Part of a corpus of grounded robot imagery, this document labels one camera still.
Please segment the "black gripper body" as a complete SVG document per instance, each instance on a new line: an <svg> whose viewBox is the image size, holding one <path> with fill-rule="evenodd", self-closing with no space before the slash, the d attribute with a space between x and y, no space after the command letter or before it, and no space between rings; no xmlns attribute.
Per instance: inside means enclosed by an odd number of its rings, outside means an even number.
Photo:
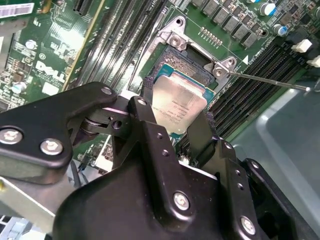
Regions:
<svg viewBox="0 0 320 240"><path fill-rule="evenodd" d="M56 213L55 240L237 240L239 232L223 214L218 181L182 165L196 215L182 232L157 220L144 170L127 163L74 191Z"/></svg>

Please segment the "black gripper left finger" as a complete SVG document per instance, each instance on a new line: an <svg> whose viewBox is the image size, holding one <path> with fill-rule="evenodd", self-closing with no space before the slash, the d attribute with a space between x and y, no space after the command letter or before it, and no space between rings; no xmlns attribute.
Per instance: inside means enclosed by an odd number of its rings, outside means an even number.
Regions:
<svg viewBox="0 0 320 240"><path fill-rule="evenodd" d="M162 222L191 222L195 209L166 129L142 97L119 101L101 82L67 90L0 115L0 174L32 184L62 180L74 146L95 134L126 139L118 159L135 149L146 171L153 209Z"/></svg>

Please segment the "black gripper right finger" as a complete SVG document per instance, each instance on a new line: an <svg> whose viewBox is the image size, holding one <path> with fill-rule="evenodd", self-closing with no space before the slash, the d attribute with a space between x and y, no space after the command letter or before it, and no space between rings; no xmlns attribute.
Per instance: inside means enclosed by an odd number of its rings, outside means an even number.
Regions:
<svg viewBox="0 0 320 240"><path fill-rule="evenodd" d="M201 112L187 129L197 167L218 181L218 217L226 240L311 240L313 230L265 169L240 161Z"/></svg>

